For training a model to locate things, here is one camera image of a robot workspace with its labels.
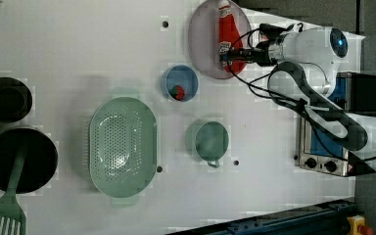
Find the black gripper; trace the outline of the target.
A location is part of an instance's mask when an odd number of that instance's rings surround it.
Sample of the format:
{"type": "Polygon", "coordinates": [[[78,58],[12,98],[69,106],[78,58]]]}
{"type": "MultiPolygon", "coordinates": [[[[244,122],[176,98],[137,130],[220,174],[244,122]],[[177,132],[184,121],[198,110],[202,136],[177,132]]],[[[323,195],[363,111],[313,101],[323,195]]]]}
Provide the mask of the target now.
{"type": "Polygon", "coordinates": [[[222,63],[241,61],[247,63],[256,63],[261,67],[270,67],[276,64],[276,61],[269,57],[269,41],[260,42],[252,49],[224,49],[220,51],[220,61],[222,63]]]}

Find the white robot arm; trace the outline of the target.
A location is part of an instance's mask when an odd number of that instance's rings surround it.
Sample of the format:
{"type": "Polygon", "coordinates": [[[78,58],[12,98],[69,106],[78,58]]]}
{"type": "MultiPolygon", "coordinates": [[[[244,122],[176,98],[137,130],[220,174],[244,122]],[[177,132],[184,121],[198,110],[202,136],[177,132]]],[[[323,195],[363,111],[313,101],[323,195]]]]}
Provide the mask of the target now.
{"type": "Polygon", "coordinates": [[[263,89],[275,104],[288,108],[338,142],[376,171],[376,114],[349,112],[329,100],[349,41],[335,27],[295,30],[263,24],[268,34],[255,47],[240,38],[219,44],[219,60],[231,70],[236,62],[271,67],[263,89]]]}

